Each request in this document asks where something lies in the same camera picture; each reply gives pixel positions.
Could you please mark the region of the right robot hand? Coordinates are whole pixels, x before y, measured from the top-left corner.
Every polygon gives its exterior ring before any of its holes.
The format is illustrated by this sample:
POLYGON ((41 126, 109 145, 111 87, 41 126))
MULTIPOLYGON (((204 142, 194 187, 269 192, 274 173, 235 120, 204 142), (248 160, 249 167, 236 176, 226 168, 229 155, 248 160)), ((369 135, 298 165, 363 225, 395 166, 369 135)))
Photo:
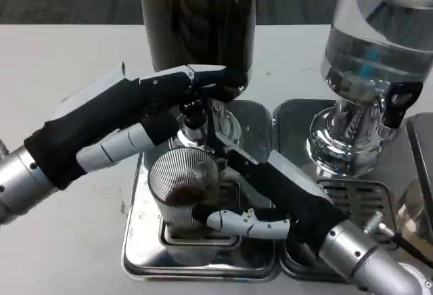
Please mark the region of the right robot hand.
POLYGON ((272 150, 266 161, 259 162, 220 133, 208 141, 228 167, 274 207, 244 212, 197 204, 191 212, 195 220, 216 231, 248 238, 285 240, 294 236, 318 253, 332 228, 348 219, 320 185, 278 151, 272 150))

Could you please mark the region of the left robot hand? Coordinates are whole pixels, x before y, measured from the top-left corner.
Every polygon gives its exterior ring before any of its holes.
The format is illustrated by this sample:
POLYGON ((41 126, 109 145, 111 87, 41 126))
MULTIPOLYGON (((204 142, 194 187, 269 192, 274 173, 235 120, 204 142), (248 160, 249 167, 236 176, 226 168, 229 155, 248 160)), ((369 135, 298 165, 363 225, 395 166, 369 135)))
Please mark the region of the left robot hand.
POLYGON ((188 65, 128 78, 119 65, 67 99, 56 116, 24 140, 50 183, 66 189, 92 171, 151 150, 175 136, 175 106, 230 102, 248 86, 245 70, 188 65))

